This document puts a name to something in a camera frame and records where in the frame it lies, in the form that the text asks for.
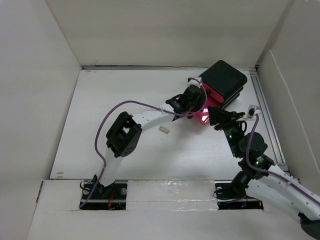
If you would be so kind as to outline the pink top drawer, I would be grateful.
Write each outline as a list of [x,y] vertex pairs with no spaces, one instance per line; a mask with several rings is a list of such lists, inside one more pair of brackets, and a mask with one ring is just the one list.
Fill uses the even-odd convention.
[[202,83],[205,90],[208,91],[208,94],[213,100],[215,100],[216,102],[222,104],[224,102],[224,97],[218,93],[216,90],[214,90],[213,88],[211,88],[209,85],[207,85],[206,83]]

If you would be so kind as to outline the black mini drawer cabinet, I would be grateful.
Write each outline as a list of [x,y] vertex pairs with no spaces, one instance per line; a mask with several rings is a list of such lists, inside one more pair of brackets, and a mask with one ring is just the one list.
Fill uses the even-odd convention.
[[223,60],[218,60],[199,75],[202,82],[216,90],[224,98],[220,108],[225,108],[235,100],[247,83],[247,77]]

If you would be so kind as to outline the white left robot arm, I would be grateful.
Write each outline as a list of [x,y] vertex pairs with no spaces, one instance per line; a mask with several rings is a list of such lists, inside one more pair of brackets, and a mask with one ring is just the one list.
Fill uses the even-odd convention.
[[[136,114],[121,112],[106,133],[107,150],[105,155],[102,155],[98,150],[98,138],[104,123],[115,109],[129,103],[147,107],[149,110]],[[207,93],[203,84],[200,84],[200,86],[188,86],[182,94],[166,100],[158,107],[127,100],[111,109],[102,120],[94,142],[95,151],[103,161],[94,186],[95,194],[103,199],[111,194],[111,184],[116,180],[123,159],[136,149],[143,132],[180,118],[192,117],[201,112],[206,103]]]

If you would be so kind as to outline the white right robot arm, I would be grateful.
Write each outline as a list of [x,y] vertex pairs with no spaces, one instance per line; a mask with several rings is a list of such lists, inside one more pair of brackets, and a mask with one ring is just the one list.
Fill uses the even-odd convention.
[[231,203],[246,197],[260,200],[286,213],[310,237],[320,238],[320,197],[301,185],[265,155],[267,144],[256,132],[260,114],[256,106],[244,112],[208,107],[209,124],[223,131],[240,172],[227,186],[217,186],[214,196]]

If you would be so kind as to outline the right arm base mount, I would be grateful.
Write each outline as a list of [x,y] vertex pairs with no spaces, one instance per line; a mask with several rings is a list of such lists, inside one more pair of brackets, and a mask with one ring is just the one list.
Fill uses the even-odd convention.
[[214,182],[215,190],[212,196],[217,200],[218,210],[263,210],[262,201],[247,195],[238,196],[231,190],[230,180]]

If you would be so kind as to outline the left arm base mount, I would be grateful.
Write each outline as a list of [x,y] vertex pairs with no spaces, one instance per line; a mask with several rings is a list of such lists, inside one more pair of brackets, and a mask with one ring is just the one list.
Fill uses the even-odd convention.
[[79,187],[82,190],[79,208],[81,210],[105,210],[122,211],[126,209],[128,181],[116,180],[109,186],[98,183],[94,189],[98,177],[93,180],[83,180]]

